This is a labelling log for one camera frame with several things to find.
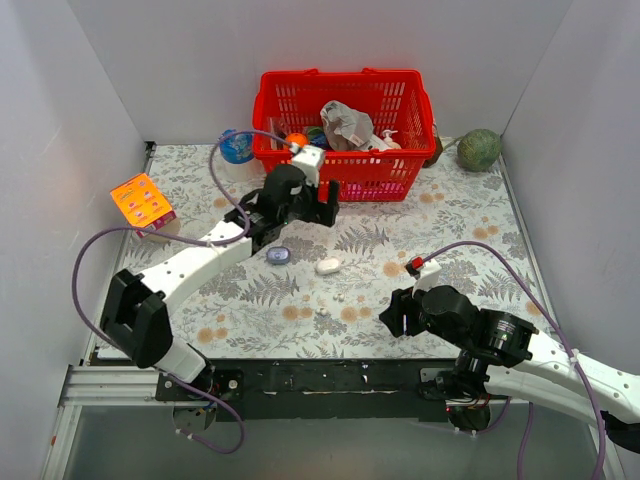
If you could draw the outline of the purple earbud charging case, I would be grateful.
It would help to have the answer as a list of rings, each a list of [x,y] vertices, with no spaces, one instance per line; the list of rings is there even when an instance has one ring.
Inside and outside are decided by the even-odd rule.
[[[271,247],[266,252],[266,261],[270,265],[286,265],[291,261],[291,251],[284,246]]]

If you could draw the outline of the white earbud charging case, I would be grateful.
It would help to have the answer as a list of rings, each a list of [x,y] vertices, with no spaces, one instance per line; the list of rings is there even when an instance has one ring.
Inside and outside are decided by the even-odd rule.
[[[318,260],[315,265],[315,272],[320,276],[337,273],[342,268],[342,262],[336,257],[326,257]]]

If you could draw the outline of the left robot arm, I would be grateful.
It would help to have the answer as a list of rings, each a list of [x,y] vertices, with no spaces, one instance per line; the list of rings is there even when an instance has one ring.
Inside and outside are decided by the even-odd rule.
[[[277,166],[263,187],[245,195],[238,209],[226,214],[198,245],[141,273],[118,272],[102,311],[102,332],[137,367],[170,374],[188,398],[205,398],[214,384],[214,367],[173,334],[171,314],[209,280],[277,240],[288,223],[333,226],[339,192],[339,183],[332,180],[322,200],[304,170]]]

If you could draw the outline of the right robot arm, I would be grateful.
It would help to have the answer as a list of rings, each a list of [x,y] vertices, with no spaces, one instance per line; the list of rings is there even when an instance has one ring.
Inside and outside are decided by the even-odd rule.
[[[558,410],[591,425],[602,421],[617,446],[639,450],[639,378],[581,353],[532,323],[482,309],[450,286],[393,291],[379,316],[395,337],[428,332],[459,348],[449,371],[426,380],[432,397],[503,395]]]

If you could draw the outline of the green blue item in basket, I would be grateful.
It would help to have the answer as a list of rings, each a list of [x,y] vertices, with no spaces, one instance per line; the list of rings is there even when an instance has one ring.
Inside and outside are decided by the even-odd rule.
[[[321,148],[323,150],[331,149],[329,141],[322,127],[320,126],[308,127],[305,131],[305,135],[310,145]]]

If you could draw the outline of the orange fruit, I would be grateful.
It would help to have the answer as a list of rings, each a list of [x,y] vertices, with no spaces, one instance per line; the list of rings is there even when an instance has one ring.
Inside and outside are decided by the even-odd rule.
[[[286,136],[285,140],[288,143],[291,143],[291,144],[295,143],[299,146],[305,146],[308,144],[308,138],[303,133],[297,133],[297,132],[291,133]]]

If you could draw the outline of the crumpled grey plastic bag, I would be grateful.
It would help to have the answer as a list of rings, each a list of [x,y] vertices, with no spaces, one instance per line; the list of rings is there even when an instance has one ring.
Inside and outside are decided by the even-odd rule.
[[[358,150],[374,133],[371,117],[339,101],[327,102],[320,111],[323,130],[334,151]]]

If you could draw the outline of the white pump bottle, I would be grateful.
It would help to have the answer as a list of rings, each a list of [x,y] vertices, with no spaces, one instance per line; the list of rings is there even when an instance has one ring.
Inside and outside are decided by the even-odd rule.
[[[396,130],[383,130],[381,136],[373,134],[365,149],[367,151],[378,150],[386,151],[389,149],[401,149],[401,145],[394,140],[394,135],[397,134]]]

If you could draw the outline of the red plastic shopping basket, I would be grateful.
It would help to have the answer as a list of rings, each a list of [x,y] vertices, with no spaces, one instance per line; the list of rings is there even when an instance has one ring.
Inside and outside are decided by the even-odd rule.
[[[320,191],[343,202],[400,202],[436,151],[435,120],[416,70],[273,71],[261,78],[253,152],[266,171],[289,162],[277,140],[325,150]]]

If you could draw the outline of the floral patterned table mat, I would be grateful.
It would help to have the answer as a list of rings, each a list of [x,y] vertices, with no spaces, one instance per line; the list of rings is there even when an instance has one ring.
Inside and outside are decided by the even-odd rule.
[[[402,202],[345,203],[333,227],[296,222],[278,242],[288,264],[258,253],[229,267],[171,315],[174,335],[211,358],[452,358],[441,339],[397,338],[378,318],[393,290],[412,285],[405,263],[430,253],[441,282],[475,305],[548,328],[502,168],[467,172],[453,150],[419,172]],[[342,268],[320,276],[326,257]]]

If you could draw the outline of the blue lidded white cup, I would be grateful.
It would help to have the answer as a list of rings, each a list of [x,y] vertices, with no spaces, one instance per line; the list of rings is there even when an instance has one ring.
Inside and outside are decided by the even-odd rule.
[[[254,156],[253,135],[228,129],[219,141],[219,150],[227,176],[236,182],[245,182],[257,177],[260,166]]]

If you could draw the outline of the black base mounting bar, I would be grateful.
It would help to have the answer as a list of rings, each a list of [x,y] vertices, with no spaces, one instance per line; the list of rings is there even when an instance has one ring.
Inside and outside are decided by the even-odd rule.
[[[221,359],[208,391],[245,420],[406,418],[488,427],[488,399],[436,391],[453,366],[451,359]]]

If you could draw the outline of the beige round container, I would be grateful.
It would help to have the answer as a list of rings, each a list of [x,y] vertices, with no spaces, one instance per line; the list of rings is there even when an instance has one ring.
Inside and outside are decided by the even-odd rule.
[[[178,218],[175,218],[171,222],[157,229],[154,233],[148,234],[145,237],[145,240],[147,242],[154,242],[154,243],[167,243],[170,241],[169,236],[179,235],[180,229],[181,229],[181,221]]]

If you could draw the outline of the green melon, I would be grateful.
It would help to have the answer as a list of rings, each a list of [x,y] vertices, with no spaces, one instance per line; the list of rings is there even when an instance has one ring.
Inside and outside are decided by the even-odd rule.
[[[501,137],[496,132],[474,129],[457,144],[458,163],[468,171],[488,171],[500,157],[501,151]]]

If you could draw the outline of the orange snack box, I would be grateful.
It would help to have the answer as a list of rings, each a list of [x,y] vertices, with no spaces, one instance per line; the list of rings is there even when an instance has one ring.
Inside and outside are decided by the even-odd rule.
[[[143,239],[152,232],[175,226],[176,212],[146,173],[140,173],[110,191],[111,199],[126,222]]]

